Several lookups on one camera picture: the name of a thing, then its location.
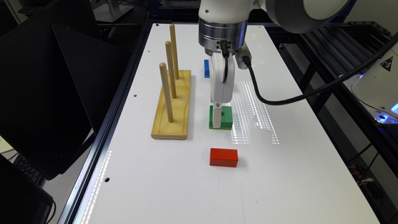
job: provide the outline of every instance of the keyboard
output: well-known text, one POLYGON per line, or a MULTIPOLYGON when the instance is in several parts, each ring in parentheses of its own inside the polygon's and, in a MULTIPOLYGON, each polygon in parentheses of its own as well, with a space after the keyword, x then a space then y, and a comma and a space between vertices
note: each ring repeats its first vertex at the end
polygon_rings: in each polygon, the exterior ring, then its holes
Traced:
POLYGON ((20 154, 15 158, 14 165, 37 185, 42 183, 43 175, 20 154))

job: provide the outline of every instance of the green block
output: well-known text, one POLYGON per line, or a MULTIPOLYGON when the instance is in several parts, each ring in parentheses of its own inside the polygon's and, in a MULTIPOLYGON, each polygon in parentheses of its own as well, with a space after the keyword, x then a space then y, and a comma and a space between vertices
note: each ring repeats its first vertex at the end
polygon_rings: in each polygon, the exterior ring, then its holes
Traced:
POLYGON ((210 106, 210 129, 222 129, 222 130, 232 130, 232 107, 223 106, 221 110, 221 127, 213 128, 213 105, 210 106))

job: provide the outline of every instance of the black monitor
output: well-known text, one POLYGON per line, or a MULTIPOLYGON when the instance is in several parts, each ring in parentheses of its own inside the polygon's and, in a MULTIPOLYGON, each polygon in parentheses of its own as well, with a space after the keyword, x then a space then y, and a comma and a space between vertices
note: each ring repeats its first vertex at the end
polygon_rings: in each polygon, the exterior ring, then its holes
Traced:
POLYGON ((86 150, 129 60, 99 37, 88 0, 54 0, 0 37, 0 136, 47 180, 86 150))

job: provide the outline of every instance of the wooden peg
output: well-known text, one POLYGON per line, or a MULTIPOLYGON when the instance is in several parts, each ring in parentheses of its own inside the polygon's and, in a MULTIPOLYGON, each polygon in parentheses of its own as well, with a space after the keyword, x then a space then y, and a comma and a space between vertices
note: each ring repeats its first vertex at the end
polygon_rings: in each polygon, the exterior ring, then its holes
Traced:
POLYGON ((174 62, 174 76, 175 79, 179 79, 180 75, 178 74, 178 58, 177 58, 177 42, 175 40, 175 27, 174 24, 170 24, 170 37, 172 39, 172 52, 173 52, 173 62, 174 62))
POLYGON ((166 41, 166 54, 167 54, 167 65, 169 66, 170 87, 171 87, 171 92, 172 92, 172 98, 176 99, 177 92, 175 91, 172 43, 170 43, 170 41, 166 41))
POLYGON ((164 93, 164 100, 166 104, 167 110, 167 118, 169 122, 172 123, 173 119, 173 109, 172 109, 172 99, 170 98, 170 90, 169 90, 169 78, 167 76, 167 67, 165 63, 160 63, 160 76, 162 77, 162 85, 163 85, 163 93, 164 93))

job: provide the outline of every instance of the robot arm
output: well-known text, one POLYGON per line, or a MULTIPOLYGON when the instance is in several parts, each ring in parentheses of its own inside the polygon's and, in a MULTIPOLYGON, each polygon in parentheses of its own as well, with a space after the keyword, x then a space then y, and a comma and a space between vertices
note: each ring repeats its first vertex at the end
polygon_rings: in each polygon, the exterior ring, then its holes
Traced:
POLYGON ((241 59, 243 55, 250 56, 244 38, 253 9, 267 11, 276 24, 289 32, 302 33, 321 27, 347 3, 348 0, 202 0, 199 43, 211 62, 213 127, 221 126, 222 104, 232 99, 235 69, 232 56, 240 69, 247 68, 241 59))

